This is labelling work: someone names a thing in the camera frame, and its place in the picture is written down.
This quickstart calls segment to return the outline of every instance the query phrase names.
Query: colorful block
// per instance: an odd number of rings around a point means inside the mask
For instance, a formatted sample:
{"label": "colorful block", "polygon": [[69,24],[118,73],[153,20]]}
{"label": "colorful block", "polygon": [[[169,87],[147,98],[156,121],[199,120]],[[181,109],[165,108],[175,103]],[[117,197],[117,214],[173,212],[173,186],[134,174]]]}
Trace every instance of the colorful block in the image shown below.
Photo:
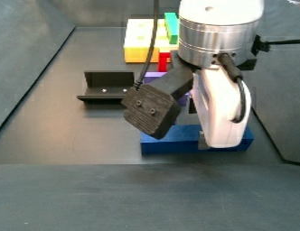
{"label": "colorful block", "polygon": [[159,53],[159,64],[157,71],[167,72],[168,71],[168,59],[171,58],[171,51]]}
{"label": "colorful block", "polygon": [[180,35],[180,20],[175,13],[165,13],[165,26],[168,29],[169,43],[179,43]]}
{"label": "colorful block", "polygon": [[[125,60],[126,62],[145,62],[152,42],[153,19],[130,19],[128,22],[125,39]],[[169,44],[165,19],[159,20],[157,41],[152,62],[159,62],[160,50],[173,51],[179,49],[179,44]]]}

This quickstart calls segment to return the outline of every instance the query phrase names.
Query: blue block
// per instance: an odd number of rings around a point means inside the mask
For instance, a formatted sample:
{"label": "blue block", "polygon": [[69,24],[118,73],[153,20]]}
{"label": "blue block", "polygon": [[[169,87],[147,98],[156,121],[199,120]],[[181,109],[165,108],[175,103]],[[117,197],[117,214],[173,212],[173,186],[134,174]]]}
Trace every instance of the blue block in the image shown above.
{"label": "blue block", "polygon": [[245,151],[255,141],[249,127],[244,131],[244,139],[239,146],[232,148],[209,148],[199,150],[199,137],[201,125],[175,125],[165,138],[157,140],[143,133],[143,155],[156,153],[199,153],[199,152],[237,152]]}

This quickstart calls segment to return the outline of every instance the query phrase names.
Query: purple block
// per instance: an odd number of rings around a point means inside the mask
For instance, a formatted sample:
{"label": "purple block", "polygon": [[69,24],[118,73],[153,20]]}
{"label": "purple block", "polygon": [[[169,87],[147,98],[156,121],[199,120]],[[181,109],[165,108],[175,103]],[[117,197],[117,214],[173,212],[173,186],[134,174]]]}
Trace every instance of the purple block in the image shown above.
{"label": "purple block", "polygon": [[[167,72],[147,72],[145,73],[145,78],[144,78],[144,83],[151,83],[153,82],[156,79],[159,79],[160,77],[163,77],[167,74]],[[189,93],[187,93],[179,100],[179,104],[181,106],[187,106],[187,102],[188,102],[188,96]]]}

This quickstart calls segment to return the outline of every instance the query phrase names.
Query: white robot arm casing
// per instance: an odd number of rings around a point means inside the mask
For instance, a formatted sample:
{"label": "white robot arm casing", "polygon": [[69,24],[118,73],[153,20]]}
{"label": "white robot arm casing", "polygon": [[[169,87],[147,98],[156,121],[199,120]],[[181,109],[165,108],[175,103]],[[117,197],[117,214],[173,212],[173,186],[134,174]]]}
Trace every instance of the white robot arm casing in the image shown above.
{"label": "white robot arm casing", "polygon": [[211,147],[229,148],[237,146],[243,140],[252,105],[251,92],[245,84],[244,93],[245,115],[243,122],[236,124],[232,120],[240,114],[239,85],[232,82],[221,66],[216,69],[203,69],[195,74],[192,94],[207,145]]}
{"label": "white robot arm casing", "polygon": [[235,66],[248,60],[263,13],[264,0],[181,0],[179,54],[201,68],[195,74],[193,98],[211,147],[237,146],[244,137],[251,92],[244,84],[245,114],[241,123],[235,123],[243,106],[240,87],[219,56],[228,54]]}
{"label": "white robot arm casing", "polygon": [[237,25],[261,18],[264,0],[181,0],[180,16],[196,23]]}

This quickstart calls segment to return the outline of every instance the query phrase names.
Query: hole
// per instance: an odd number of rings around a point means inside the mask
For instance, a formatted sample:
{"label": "hole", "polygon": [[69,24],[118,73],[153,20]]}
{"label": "hole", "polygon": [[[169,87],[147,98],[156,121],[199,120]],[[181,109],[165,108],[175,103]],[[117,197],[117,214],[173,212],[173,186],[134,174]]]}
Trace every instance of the hole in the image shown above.
{"label": "hole", "polygon": [[209,6],[205,9],[207,9],[207,11],[213,11],[215,10],[213,6]]}

